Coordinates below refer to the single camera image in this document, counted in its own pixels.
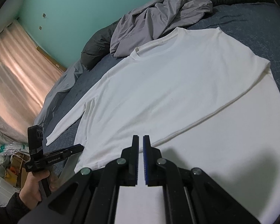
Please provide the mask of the person's left hand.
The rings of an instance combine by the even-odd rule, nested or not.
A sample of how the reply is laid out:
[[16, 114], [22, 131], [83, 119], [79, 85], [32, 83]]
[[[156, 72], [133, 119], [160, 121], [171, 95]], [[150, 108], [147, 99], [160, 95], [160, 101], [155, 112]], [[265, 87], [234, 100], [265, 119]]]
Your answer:
[[26, 182], [20, 191], [19, 197], [23, 204], [27, 206], [28, 209], [34, 209], [39, 202], [42, 201], [42, 197], [39, 191], [39, 182], [41, 180], [49, 180], [49, 188], [53, 192], [55, 191], [59, 184], [55, 173], [49, 172], [48, 170], [33, 173], [29, 172], [27, 175]]

